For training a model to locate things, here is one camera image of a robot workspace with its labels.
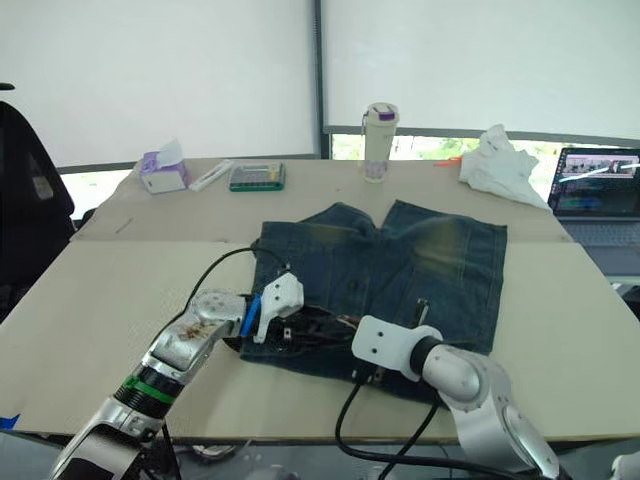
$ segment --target crumpled paper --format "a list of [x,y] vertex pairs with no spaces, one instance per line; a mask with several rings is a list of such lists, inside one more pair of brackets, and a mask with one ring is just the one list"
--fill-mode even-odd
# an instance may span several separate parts
[[480,135],[478,148],[462,156],[459,180],[475,190],[549,210],[529,183],[537,164],[536,157],[516,151],[503,125],[494,125]]

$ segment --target white tissue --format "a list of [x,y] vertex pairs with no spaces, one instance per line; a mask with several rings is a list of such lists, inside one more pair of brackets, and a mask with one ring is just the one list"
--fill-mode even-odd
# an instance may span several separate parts
[[549,210],[529,183],[537,164],[537,158],[516,151],[504,126],[494,125],[480,135],[478,148],[463,155],[459,180],[476,190]]
[[170,167],[177,165],[182,161],[182,147],[177,139],[171,140],[158,152],[156,164],[158,168]]

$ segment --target laptop keyboard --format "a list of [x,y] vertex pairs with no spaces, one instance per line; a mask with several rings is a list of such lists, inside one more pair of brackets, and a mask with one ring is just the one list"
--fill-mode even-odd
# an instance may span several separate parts
[[589,247],[640,246],[640,223],[563,223],[573,239]]

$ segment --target laptop screen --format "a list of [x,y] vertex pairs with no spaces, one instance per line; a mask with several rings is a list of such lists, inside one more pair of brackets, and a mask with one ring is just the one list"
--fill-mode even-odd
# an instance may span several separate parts
[[556,216],[640,218],[640,150],[562,149],[548,203]]

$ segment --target laptop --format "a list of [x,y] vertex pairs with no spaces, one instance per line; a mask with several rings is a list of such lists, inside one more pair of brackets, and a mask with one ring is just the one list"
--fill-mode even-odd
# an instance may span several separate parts
[[563,148],[548,204],[609,276],[640,276],[640,149]]

